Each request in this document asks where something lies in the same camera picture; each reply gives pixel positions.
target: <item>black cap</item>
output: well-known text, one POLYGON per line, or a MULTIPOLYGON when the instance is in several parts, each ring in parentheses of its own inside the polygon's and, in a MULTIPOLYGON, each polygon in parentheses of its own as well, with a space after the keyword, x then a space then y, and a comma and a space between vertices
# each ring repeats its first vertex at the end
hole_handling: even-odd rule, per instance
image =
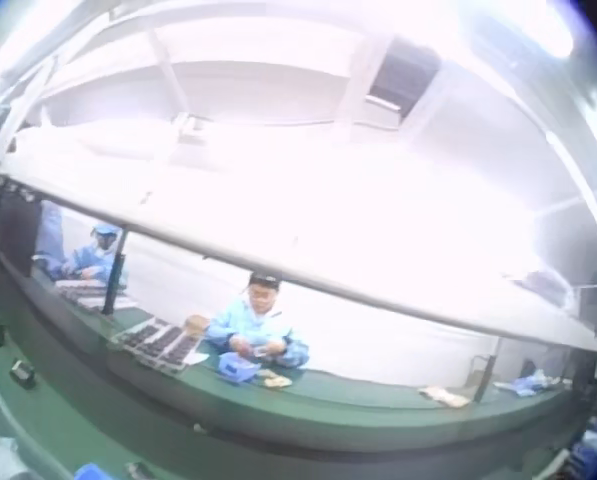
POLYGON ((279 290, 280 280, 273 275, 267 275, 266 273, 261 272, 253 272, 249 277, 249 285, 260 285, 262 287, 279 290))

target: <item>factory worker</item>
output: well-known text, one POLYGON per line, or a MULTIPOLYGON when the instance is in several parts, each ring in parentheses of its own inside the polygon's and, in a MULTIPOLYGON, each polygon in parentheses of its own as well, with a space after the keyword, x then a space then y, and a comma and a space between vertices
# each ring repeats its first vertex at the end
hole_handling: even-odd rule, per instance
POLYGON ((60 207, 49 200, 41 202, 40 226, 36 237, 33 260, 54 280, 62 278, 65 263, 63 248, 62 213, 60 207))
MULTIPOLYGON (((299 367, 309 360, 309 348, 296 335, 276 300, 280 280, 252 273, 244 295, 217 315, 205 330, 205 338, 221 349, 243 357, 259 357, 285 367, 299 367)), ((188 330, 197 328, 190 322, 188 330)))
MULTIPOLYGON (((93 242, 71 254, 62 266, 65 276, 76 276, 82 280, 100 280, 109 282, 111 268, 116 256, 116 240, 120 228, 107 223, 99 223, 91 232, 93 242)), ((127 284, 125 271, 122 272, 120 285, 127 284)))

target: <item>light blue cap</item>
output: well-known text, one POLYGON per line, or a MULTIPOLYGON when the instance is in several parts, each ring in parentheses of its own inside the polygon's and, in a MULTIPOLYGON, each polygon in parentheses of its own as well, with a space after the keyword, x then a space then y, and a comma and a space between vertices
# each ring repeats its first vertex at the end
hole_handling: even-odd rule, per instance
POLYGON ((109 223, 99 223, 94 227, 94 231, 100 235, 118 235, 120 228, 109 223))

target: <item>ceiling light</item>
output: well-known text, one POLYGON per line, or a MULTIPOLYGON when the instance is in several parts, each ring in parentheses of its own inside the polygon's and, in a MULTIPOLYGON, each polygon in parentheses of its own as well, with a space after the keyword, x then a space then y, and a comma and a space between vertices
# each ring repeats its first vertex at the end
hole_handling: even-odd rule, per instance
POLYGON ((11 70, 43 37, 56 28, 82 0, 36 0, 0 48, 0 71, 11 70))
POLYGON ((569 28, 545 0, 504 0, 485 4, 495 8, 550 55, 567 58, 574 49, 569 28))

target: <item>blue plastic bin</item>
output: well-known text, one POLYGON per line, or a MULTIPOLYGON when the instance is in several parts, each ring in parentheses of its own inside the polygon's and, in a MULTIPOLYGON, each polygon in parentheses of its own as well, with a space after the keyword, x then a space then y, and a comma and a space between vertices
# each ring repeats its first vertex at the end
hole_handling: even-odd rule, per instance
POLYGON ((223 353, 220 356, 220 363, 218 370, 220 373, 235 383, 246 382, 260 369, 260 365, 251 363, 249 360, 242 358, 236 352, 223 353))
POLYGON ((114 480, 114 478, 103 472, 95 463, 89 463, 78 469, 74 480, 114 480))

